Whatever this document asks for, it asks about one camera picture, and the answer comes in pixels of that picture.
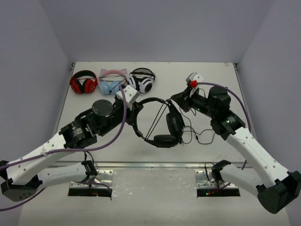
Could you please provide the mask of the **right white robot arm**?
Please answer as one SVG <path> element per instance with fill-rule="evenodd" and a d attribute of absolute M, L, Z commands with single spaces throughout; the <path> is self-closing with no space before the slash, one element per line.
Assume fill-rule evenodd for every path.
<path fill-rule="evenodd" d="M 234 147 L 251 164 L 255 174 L 249 174 L 230 161 L 222 160 L 211 167 L 214 182 L 233 183 L 253 194 L 268 212 L 277 214 L 295 200 L 301 190 L 301 174 L 291 172 L 276 161 L 255 139 L 246 124 L 230 110 L 229 89 L 210 88 L 207 97 L 187 88 L 171 99 L 185 112 L 190 109 L 211 118 L 214 132 Z"/>

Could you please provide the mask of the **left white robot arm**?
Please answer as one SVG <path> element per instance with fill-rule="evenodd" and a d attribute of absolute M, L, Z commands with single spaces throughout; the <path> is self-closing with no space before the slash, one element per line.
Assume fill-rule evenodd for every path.
<path fill-rule="evenodd" d="M 85 159 L 71 166 L 51 168 L 63 157 L 75 152 L 91 152 L 91 145 L 97 137 L 103 137 L 115 127 L 119 131 L 108 143 L 98 150 L 111 145 L 121 134 L 124 125 L 132 125 L 143 105 L 134 102 L 131 108 L 123 100 L 112 104 L 107 100 L 95 101 L 91 108 L 81 112 L 47 142 L 15 161 L 0 162 L 0 185 L 2 194 L 13 202 L 26 202 L 45 188 L 67 182 L 92 185 L 98 176 L 92 160 Z"/>

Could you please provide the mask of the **black headset with cable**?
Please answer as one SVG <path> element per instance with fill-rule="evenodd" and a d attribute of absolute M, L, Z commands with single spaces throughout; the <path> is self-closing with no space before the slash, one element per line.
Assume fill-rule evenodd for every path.
<path fill-rule="evenodd" d="M 150 102 L 159 102 L 162 105 L 166 105 L 168 107 L 169 113 L 166 115 L 166 123 L 169 130 L 169 134 L 155 135 L 153 139 L 149 139 L 148 135 L 150 135 L 151 132 L 148 132 L 148 135 L 144 136 L 143 133 L 138 129 L 138 124 L 137 124 L 138 113 L 143 109 L 143 106 L 145 104 Z M 135 113 L 134 121 L 132 124 L 134 132 L 138 137 L 141 137 L 146 143 L 155 146 L 157 148 L 171 148 L 178 144 L 183 143 L 182 136 L 183 136 L 183 129 L 185 127 L 185 124 L 182 115 L 176 109 L 175 105 L 172 103 L 170 99 L 163 100 L 157 97 L 149 97 L 140 101 L 138 103 L 138 106 L 140 107 L 140 109 L 137 110 L 137 113 Z"/>

